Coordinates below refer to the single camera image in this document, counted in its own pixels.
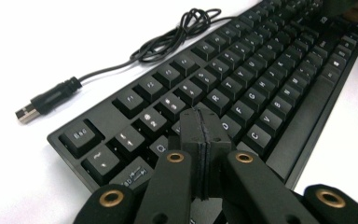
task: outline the metal usb tip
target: metal usb tip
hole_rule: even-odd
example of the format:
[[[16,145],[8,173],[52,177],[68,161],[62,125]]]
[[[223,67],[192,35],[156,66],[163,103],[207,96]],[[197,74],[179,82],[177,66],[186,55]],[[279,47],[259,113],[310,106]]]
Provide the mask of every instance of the metal usb tip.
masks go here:
[[[36,119],[39,117],[39,115],[40,113],[34,108],[32,104],[28,104],[26,107],[16,112],[17,119],[23,124]]]

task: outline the space bar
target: space bar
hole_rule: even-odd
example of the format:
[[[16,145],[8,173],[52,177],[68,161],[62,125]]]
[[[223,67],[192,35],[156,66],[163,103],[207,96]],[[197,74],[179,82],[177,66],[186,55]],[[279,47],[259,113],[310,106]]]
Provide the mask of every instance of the space bar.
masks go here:
[[[273,169],[283,182],[286,182],[296,164],[333,89],[332,83],[324,77],[316,79],[307,98],[269,155],[266,165]]]

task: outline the keyboard frame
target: keyboard frame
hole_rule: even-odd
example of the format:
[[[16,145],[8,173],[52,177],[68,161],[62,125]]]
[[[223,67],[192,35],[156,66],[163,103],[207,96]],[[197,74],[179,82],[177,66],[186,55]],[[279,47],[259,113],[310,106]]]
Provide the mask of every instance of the keyboard frame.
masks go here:
[[[85,160],[90,153],[92,153],[92,150],[89,151],[88,153],[86,153],[85,155],[83,155],[82,157],[80,157],[79,159],[77,159],[70,153],[70,151],[62,143],[62,141],[60,140],[60,136],[65,132],[65,130],[68,128],[68,126],[70,126],[72,124],[75,124],[75,123],[77,123],[79,121],[89,120],[91,123],[93,123],[93,121],[95,121],[95,118],[98,118],[98,117],[101,116],[101,113],[100,113],[101,111],[103,111],[104,113],[107,113],[105,109],[107,108],[107,106],[113,105],[112,104],[113,101],[118,97],[118,95],[120,94],[120,92],[122,90],[124,90],[124,89],[134,89],[135,86],[138,84],[138,82],[141,80],[141,78],[152,76],[152,75],[156,74],[157,70],[163,64],[172,63],[174,58],[176,56],[180,55],[180,54],[191,55],[191,58],[194,60],[194,62],[197,65],[200,66],[200,68],[205,67],[209,62],[205,62],[204,60],[199,58],[199,56],[197,56],[196,54],[191,52],[191,50],[198,42],[200,42],[202,39],[207,38],[207,36],[209,34],[211,34],[212,32],[216,32],[224,24],[226,24],[226,22],[221,22],[221,24],[219,24],[218,26],[216,25],[215,29],[210,29],[209,31],[207,31],[207,34],[203,35],[203,37],[198,37],[197,40],[195,40],[193,44],[191,44],[191,45],[187,46],[185,49],[181,49],[177,53],[171,55],[164,62],[161,62],[157,66],[154,66],[154,68],[152,68],[151,70],[145,72],[142,76],[140,76],[139,78],[136,78],[135,80],[133,80],[133,82],[131,82],[127,86],[124,86],[119,91],[114,92],[110,96],[108,96],[105,99],[103,99],[97,105],[91,107],[90,109],[88,109],[87,111],[82,113],[81,115],[79,115],[76,118],[74,118],[74,119],[68,121],[67,123],[63,124],[56,131],[54,131],[53,133],[48,135],[48,142],[52,145],[52,147],[57,151],[57,153],[61,156],[61,158],[66,162],[66,164],[72,169],[72,171],[77,175],[77,177],[83,182],[83,184],[91,192],[93,192],[96,189],[98,189],[100,187],[100,185],[97,184],[96,181],[92,178],[92,176],[88,174],[86,169],[83,168],[82,161]],[[287,181],[285,182],[285,185],[286,185],[287,188],[293,189],[295,187],[295,185],[296,185],[297,180],[300,178],[301,173],[302,173],[302,171],[303,171],[303,169],[304,169],[305,165],[307,164],[307,161],[308,161],[308,159],[310,157],[310,154],[312,153],[312,150],[313,150],[314,146],[316,145],[317,140],[318,140],[320,134],[322,133],[324,125],[327,122],[327,119],[328,119],[328,117],[329,117],[329,115],[330,115],[330,113],[331,113],[331,111],[332,111],[332,109],[334,107],[334,104],[335,104],[335,102],[336,102],[336,100],[337,100],[337,98],[338,98],[338,96],[339,96],[344,84],[345,84],[345,81],[346,81],[347,77],[350,74],[351,68],[353,67],[354,62],[355,62],[354,59],[356,59],[357,56],[358,56],[358,45],[356,46],[355,50],[353,51],[353,53],[351,55],[351,58],[350,58],[349,62],[347,63],[346,68],[344,69],[344,71],[341,74],[341,77],[340,77],[337,85],[335,86],[335,89],[333,90],[332,94],[330,95],[329,100],[328,100],[327,104],[324,107],[323,113],[321,114],[321,116],[319,117],[315,127],[313,128],[313,131],[312,131],[312,133],[310,135],[310,138],[308,139],[306,145],[303,147],[303,150],[301,151],[300,156],[298,157],[298,159],[296,161],[296,165],[292,169],[292,172],[290,173]],[[185,77],[175,87],[173,87],[170,90],[168,90],[167,92],[165,92],[162,96],[164,96],[166,94],[169,94],[171,92],[174,92],[177,89],[177,86],[180,83],[182,83],[183,81],[185,81],[187,79],[190,79],[191,77],[192,76]],[[296,111],[301,107],[302,101],[303,101],[303,99],[301,99],[301,101],[299,103],[299,106],[296,107],[296,109],[293,112],[293,114],[295,114]],[[159,100],[155,101],[152,104],[149,104],[148,107],[155,107],[158,103],[159,103]],[[133,117],[132,119],[128,119],[128,123],[133,124],[138,118],[139,118],[139,114],[137,116]],[[118,115],[118,119],[115,119],[115,121],[110,121],[110,123],[106,122],[105,124],[103,124],[103,126],[107,126],[109,124],[111,124],[111,125],[114,124],[114,125],[122,126],[122,127],[117,128],[117,131],[115,133],[109,133],[109,134],[107,134],[104,131],[100,130],[100,132],[103,133],[104,138],[101,141],[101,143],[99,143],[99,144],[106,144],[109,141],[111,141],[118,132],[120,132],[123,128],[127,127],[127,124],[124,125],[124,123],[127,123],[127,122],[124,122],[123,120],[121,120],[121,116]],[[290,123],[290,121],[285,123],[282,132],[285,132],[285,128],[287,127],[287,125],[289,123]]]

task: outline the usb connector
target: usb connector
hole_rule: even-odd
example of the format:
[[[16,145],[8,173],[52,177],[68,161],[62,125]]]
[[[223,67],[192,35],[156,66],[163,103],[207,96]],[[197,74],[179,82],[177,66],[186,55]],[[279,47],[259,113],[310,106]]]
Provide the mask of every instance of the usb connector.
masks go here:
[[[31,103],[16,112],[19,122],[26,124],[40,115],[46,115],[54,107],[71,97],[82,86],[76,77],[58,84],[53,89],[37,95]]]

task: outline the black keyboard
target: black keyboard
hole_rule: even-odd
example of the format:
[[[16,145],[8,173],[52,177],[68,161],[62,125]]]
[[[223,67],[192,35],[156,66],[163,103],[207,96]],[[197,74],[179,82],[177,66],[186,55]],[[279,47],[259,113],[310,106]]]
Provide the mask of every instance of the black keyboard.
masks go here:
[[[358,24],[310,0],[246,10],[69,121],[48,141],[90,191],[141,192],[181,111],[208,108],[292,188],[358,55]]]

